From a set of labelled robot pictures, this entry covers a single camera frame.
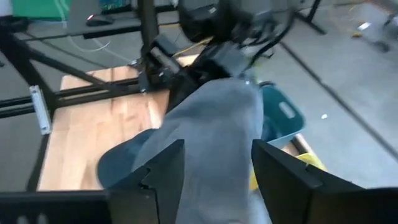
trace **wooden board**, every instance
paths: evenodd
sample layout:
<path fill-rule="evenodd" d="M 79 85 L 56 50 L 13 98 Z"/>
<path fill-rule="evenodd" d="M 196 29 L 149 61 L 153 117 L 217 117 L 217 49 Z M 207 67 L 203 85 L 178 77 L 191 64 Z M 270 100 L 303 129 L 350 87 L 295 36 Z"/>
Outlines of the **wooden board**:
<path fill-rule="evenodd" d="M 184 64 L 196 56 L 181 58 Z M 90 72 L 106 81 L 137 77 L 135 70 L 118 67 Z M 61 89 L 87 85 L 65 76 Z M 96 177 L 100 157 L 112 147 L 149 128 L 162 124 L 169 98 L 167 90 L 135 94 L 60 108 L 53 120 L 38 190 L 98 190 Z M 293 145 L 284 151 L 297 156 Z"/>

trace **gray cloth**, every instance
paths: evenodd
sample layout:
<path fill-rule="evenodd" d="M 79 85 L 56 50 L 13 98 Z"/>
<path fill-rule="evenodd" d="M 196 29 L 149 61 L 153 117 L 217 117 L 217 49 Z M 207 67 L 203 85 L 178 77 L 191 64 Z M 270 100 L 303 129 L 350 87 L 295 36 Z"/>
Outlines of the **gray cloth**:
<path fill-rule="evenodd" d="M 249 223 L 253 139 L 262 134 L 258 86 L 237 79 L 206 83 L 166 115 L 133 170 L 185 140 L 185 180 L 177 224 Z"/>

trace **computer mouse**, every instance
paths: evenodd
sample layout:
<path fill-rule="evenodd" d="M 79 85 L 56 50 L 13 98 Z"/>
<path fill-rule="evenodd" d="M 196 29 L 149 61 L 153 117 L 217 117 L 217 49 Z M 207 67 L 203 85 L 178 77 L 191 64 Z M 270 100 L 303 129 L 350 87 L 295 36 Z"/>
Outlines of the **computer mouse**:
<path fill-rule="evenodd" d="M 97 176 L 104 189 L 112 187 L 132 172 L 142 145 L 156 129 L 145 130 L 103 154 L 97 164 Z"/>
<path fill-rule="evenodd" d="M 105 26 L 113 24 L 114 19 L 108 15 L 91 15 L 87 18 L 86 26 Z"/>

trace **plastic bin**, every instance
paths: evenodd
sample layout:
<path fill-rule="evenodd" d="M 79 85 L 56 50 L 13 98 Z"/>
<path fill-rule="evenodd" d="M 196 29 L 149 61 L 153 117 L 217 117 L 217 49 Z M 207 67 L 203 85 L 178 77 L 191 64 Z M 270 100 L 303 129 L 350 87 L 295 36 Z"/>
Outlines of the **plastic bin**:
<path fill-rule="evenodd" d="M 261 86 L 264 101 L 262 140 L 275 147 L 283 148 L 304 128 L 304 118 L 275 85 L 263 84 Z"/>

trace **concrete floor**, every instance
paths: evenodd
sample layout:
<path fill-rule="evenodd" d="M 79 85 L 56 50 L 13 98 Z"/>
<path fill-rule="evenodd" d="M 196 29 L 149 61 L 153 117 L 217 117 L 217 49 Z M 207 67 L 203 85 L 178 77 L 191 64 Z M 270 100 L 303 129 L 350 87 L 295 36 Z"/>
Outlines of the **concrete floor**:
<path fill-rule="evenodd" d="M 299 54 L 357 113 L 398 149 L 394 133 L 398 121 L 394 115 L 397 90 L 394 58 L 398 50 L 380 54 L 360 40 L 350 39 L 327 19 L 327 11 L 320 10 L 316 21 L 328 34 L 316 35 L 308 26 L 296 23 L 285 42 Z M 172 22 L 175 15 L 167 14 L 163 22 Z M 62 33 L 59 24 L 34 24 L 29 32 L 37 36 Z M 178 28 L 162 29 L 180 47 L 190 43 Z M 77 44 L 87 49 L 97 46 L 92 40 L 74 37 Z M 138 33 L 123 34 L 99 39 L 111 40 L 108 49 L 126 58 L 139 57 L 141 38 Z M 72 47 L 67 39 L 49 40 L 74 54 L 102 63 L 107 67 L 127 64 L 105 51 L 83 53 Z M 29 45 L 83 71 L 101 69 L 81 60 L 57 52 L 40 42 Z M 258 68 L 261 80 L 272 80 L 299 107 L 307 120 L 304 136 L 328 170 L 363 187 L 398 186 L 398 163 L 383 149 L 347 112 L 308 75 L 281 47 L 270 60 Z M 0 60 L 6 61 L 0 54 Z M 63 74 L 35 63 L 49 85 L 59 89 Z M 0 99 L 28 94 L 27 85 L 10 66 L 1 69 Z M 40 144 L 39 128 L 33 114 L 0 120 L 0 192 L 22 191 L 37 156 Z"/>

